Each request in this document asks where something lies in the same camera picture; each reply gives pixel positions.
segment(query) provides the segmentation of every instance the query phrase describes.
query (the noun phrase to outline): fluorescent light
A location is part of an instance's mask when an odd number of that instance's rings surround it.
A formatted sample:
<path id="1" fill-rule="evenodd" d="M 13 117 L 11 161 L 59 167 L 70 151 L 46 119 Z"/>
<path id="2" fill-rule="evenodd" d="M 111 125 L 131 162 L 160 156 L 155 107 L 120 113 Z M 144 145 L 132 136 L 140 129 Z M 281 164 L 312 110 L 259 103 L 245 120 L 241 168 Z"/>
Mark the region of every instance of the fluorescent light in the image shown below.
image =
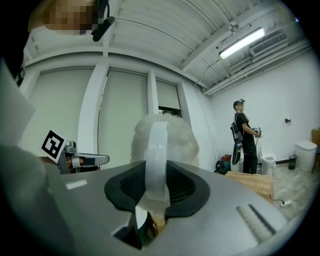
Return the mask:
<path id="1" fill-rule="evenodd" d="M 241 48 L 251 44 L 253 41 L 262 38 L 265 35 L 265 31 L 263 28 L 258 28 L 254 32 L 249 35 L 246 35 L 244 38 L 240 39 L 238 42 L 232 44 L 227 49 L 223 50 L 219 53 L 220 57 L 224 60 L 225 58 L 229 57 L 231 54 L 234 54 L 236 51 L 240 50 Z"/>

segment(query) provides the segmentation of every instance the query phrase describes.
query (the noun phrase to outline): person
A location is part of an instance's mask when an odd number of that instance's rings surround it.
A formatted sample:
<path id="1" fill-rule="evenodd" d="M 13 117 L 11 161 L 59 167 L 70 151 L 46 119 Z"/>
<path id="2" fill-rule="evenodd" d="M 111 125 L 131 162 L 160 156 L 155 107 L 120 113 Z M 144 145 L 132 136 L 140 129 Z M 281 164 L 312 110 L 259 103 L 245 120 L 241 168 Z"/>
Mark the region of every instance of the person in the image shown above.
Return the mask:
<path id="1" fill-rule="evenodd" d="M 24 0 L 7 1 L 11 18 L 2 15 L 5 35 L 0 56 L 17 82 L 24 73 L 24 48 L 31 30 L 45 26 L 61 34 L 81 35 L 98 23 L 98 0 Z"/>
<path id="2" fill-rule="evenodd" d="M 244 113 L 244 103 L 240 100 L 237 100 L 233 103 L 233 108 L 235 110 L 234 122 L 243 137 L 243 173 L 256 174 L 258 166 L 258 157 L 254 136 L 256 138 L 259 138 L 260 135 L 259 133 L 251 129 L 249 125 L 250 120 Z"/>

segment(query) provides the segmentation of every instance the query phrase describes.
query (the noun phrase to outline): black t-shirt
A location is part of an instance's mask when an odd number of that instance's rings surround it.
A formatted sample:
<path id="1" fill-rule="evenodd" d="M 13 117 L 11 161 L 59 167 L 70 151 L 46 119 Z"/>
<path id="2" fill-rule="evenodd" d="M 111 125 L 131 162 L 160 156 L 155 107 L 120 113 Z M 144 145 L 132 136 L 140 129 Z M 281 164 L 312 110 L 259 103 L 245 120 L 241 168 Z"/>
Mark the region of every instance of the black t-shirt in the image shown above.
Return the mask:
<path id="1" fill-rule="evenodd" d="M 32 11 L 42 0 L 6 1 L 6 15 L 1 15 L 4 31 L 1 37 L 0 57 L 4 57 L 13 78 L 20 72 L 24 48 L 29 38 L 28 24 Z"/>
<path id="2" fill-rule="evenodd" d="M 246 123 L 246 125 L 249 128 L 251 128 L 245 114 L 244 113 L 236 113 L 235 114 L 235 124 L 238 127 L 238 129 L 243 137 L 242 147 L 244 150 L 248 150 L 248 151 L 254 150 L 256 148 L 254 136 L 252 134 L 244 131 L 244 129 L 242 128 L 242 125 L 244 123 Z"/>

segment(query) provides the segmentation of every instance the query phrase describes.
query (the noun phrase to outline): toilet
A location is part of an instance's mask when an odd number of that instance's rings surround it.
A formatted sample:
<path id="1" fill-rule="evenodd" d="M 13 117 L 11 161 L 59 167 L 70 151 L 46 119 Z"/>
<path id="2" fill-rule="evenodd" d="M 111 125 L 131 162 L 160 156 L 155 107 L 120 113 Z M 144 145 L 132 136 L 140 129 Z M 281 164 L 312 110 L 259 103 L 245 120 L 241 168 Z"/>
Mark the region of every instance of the toilet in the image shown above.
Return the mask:
<path id="1" fill-rule="evenodd" d="M 276 166 L 277 157 L 273 151 L 271 138 L 265 137 L 261 141 L 260 154 L 262 161 L 261 174 L 272 176 L 272 168 Z"/>

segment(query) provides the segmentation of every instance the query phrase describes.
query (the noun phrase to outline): white trash bin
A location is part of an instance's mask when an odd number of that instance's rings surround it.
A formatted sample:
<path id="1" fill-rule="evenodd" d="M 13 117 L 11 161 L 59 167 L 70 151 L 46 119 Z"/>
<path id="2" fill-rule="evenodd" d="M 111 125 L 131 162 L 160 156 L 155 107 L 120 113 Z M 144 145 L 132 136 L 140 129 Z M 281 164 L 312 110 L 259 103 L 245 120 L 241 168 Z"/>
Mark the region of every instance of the white trash bin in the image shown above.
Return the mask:
<path id="1" fill-rule="evenodd" d="M 316 160 L 317 145 L 302 140 L 295 144 L 296 167 L 304 172 L 311 172 Z"/>

